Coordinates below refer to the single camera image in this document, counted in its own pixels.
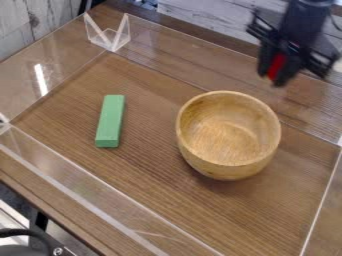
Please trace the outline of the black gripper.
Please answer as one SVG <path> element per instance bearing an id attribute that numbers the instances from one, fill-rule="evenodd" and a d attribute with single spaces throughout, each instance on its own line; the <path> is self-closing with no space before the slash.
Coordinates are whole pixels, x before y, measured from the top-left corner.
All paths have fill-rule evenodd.
<path id="1" fill-rule="evenodd" d="M 340 53 L 323 33 L 329 7 L 287 7 L 283 13 L 255 8 L 245 31 L 260 43 L 257 74 L 276 79 L 275 87 L 283 87 L 295 75 L 308 70 L 324 79 L 340 57 Z M 285 63 L 276 76 L 275 56 L 285 55 Z"/>

